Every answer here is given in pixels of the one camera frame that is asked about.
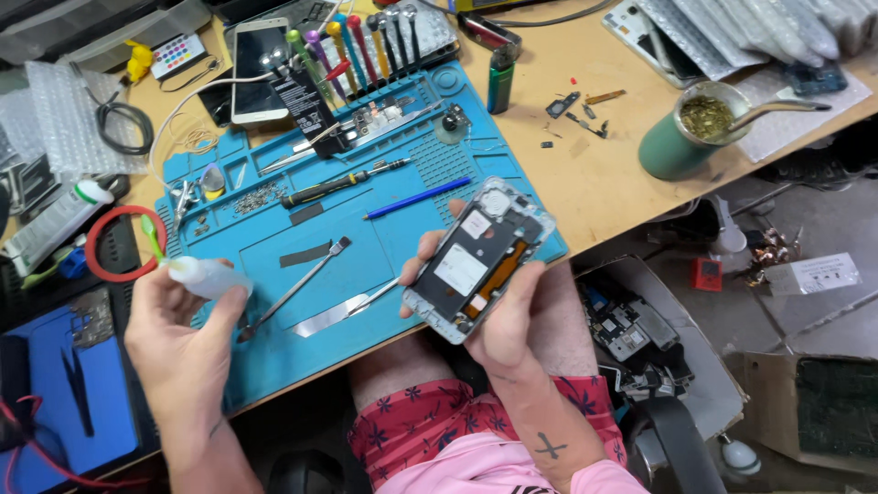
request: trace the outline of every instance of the pink shirt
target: pink shirt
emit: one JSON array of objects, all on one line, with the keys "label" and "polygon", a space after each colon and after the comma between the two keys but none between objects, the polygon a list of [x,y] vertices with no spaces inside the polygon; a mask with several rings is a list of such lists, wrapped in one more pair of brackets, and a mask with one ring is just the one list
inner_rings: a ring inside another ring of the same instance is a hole
[{"label": "pink shirt", "polygon": [[[528,487],[540,489],[528,490]],[[555,492],[520,441],[478,432],[451,441],[433,460],[402,470],[375,494],[454,492],[522,494]],[[573,494],[648,494],[630,473],[611,460],[573,475]]]}]

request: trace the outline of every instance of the broken phone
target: broken phone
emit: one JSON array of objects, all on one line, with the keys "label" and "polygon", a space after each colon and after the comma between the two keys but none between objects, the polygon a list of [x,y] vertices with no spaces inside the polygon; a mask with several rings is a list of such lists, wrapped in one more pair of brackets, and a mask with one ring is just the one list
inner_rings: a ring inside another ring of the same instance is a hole
[{"label": "broken phone", "polygon": [[488,177],[402,293],[402,301],[459,345],[554,230],[554,216],[502,178]]}]

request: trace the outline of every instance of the forearm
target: forearm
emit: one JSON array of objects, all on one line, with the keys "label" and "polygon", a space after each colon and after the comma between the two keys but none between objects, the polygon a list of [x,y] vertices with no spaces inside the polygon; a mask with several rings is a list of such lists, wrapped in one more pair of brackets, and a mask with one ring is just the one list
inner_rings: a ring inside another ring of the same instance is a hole
[{"label": "forearm", "polygon": [[555,489],[570,492],[574,473],[607,458],[597,432],[530,352],[516,369],[489,377],[519,439]]},{"label": "forearm", "polygon": [[161,427],[171,490],[176,493],[261,493],[232,427],[222,418],[213,427]]}]

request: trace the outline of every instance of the green cup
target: green cup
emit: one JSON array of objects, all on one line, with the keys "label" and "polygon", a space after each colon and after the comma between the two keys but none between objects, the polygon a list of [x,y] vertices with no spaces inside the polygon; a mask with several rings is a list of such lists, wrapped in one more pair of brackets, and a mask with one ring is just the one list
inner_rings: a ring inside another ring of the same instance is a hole
[{"label": "green cup", "polygon": [[704,82],[683,91],[673,111],[644,135],[637,157],[646,171],[662,180],[679,180],[694,174],[699,166],[718,149],[728,146],[750,132],[751,126],[705,141],[683,127],[680,109],[688,100],[706,96],[723,101],[735,118],[747,113],[750,100],[741,91],[726,83]]}]

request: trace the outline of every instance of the red box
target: red box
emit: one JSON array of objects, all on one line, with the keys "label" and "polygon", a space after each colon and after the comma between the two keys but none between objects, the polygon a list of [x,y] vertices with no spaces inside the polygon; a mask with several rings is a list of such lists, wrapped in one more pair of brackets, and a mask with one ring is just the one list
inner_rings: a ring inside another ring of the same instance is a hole
[{"label": "red box", "polygon": [[723,263],[713,259],[692,259],[692,288],[707,292],[723,291]]}]

